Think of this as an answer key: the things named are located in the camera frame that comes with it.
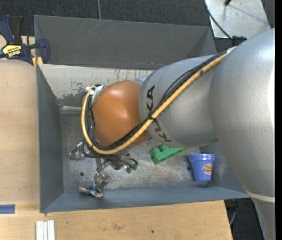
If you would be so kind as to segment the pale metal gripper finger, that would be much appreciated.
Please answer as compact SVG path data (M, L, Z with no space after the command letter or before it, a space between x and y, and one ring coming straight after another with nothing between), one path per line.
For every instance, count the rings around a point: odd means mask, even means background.
M100 199L104 197L103 190L111 180L112 177L106 172L98 172L93 179L83 179L79 183L78 190L90 197Z
M84 143L80 142L70 153L69 158L75 161L81 161L85 159Z

